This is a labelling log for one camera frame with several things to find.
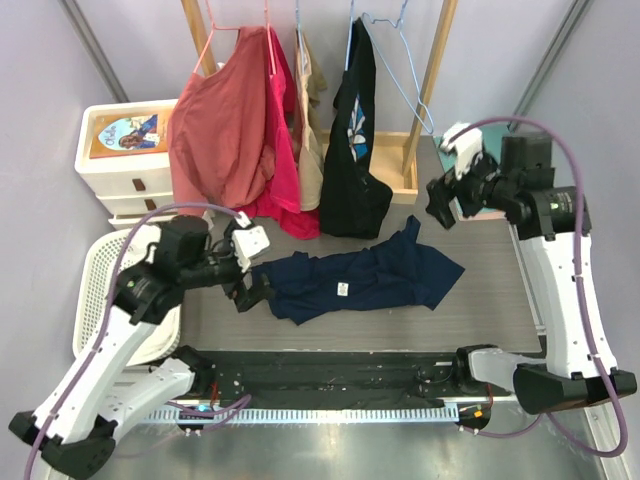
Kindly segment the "navy blue t shirt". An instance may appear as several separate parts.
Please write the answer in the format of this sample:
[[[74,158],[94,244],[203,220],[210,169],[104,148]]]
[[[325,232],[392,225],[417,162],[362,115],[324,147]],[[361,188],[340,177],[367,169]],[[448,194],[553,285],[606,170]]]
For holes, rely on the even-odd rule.
[[[252,270],[274,291],[271,313],[296,325],[329,312],[405,306],[434,310],[465,272],[439,250],[420,244],[413,215],[389,239],[356,252],[312,257],[296,252]]]

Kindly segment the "blue wire hanger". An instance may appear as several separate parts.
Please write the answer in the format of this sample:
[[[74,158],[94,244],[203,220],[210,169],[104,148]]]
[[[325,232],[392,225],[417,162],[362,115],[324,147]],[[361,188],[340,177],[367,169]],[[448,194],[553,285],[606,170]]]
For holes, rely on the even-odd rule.
[[[405,22],[409,4],[410,1],[402,1],[394,17],[374,15],[370,11],[364,10],[360,15],[360,19],[363,21],[365,30],[370,36],[374,52],[382,62],[384,70],[403,102],[408,107],[413,119],[417,121],[418,134],[433,134],[435,131],[435,123],[430,107],[428,106],[429,101],[421,99],[421,87],[418,81],[417,68],[411,46],[405,34]],[[408,69],[409,84],[402,81],[401,76],[395,69],[395,66],[399,65],[399,60],[391,61],[390,56],[385,53],[384,48],[375,36],[374,30],[377,26],[387,27],[390,30],[390,35],[399,43],[399,53]]]

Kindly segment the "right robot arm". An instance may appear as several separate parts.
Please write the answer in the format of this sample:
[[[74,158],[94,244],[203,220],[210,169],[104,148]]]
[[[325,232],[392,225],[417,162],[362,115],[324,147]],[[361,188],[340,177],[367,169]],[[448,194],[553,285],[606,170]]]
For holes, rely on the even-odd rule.
[[[507,134],[501,156],[485,146],[480,129],[463,135],[450,128],[438,148],[454,164],[427,185],[426,211],[445,229],[488,208],[515,229],[537,316],[546,329],[546,354],[534,359],[493,345],[461,347],[451,380],[472,395],[486,383],[515,394],[529,414],[546,414],[609,401],[610,382],[620,397],[637,390],[633,373],[619,368],[602,327],[591,265],[591,223],[575,187],[557,187],[552,140],[546,134]]]

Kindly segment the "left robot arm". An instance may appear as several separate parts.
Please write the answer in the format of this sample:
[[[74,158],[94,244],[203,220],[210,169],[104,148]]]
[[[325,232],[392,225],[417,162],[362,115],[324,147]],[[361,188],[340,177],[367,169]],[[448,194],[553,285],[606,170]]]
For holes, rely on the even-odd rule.
[[[199,217],[175,216],[156,229],[157,240],[139,262],[114,270],[101,328],[58,387],[36,410],[16,413],[9,424],[31,446],[31,458],[71,479],[95,475],[119,441],[159,406],[211,391],[211,361],[183,346],[126,393],[111,392],[133,354],[187,291],[221,286],[240,312],[271,292],[264,280],[244,283],[253,259],[270,246],[265,229],[245,214],[231,219],[218,243],[210,241],[208,224]]]

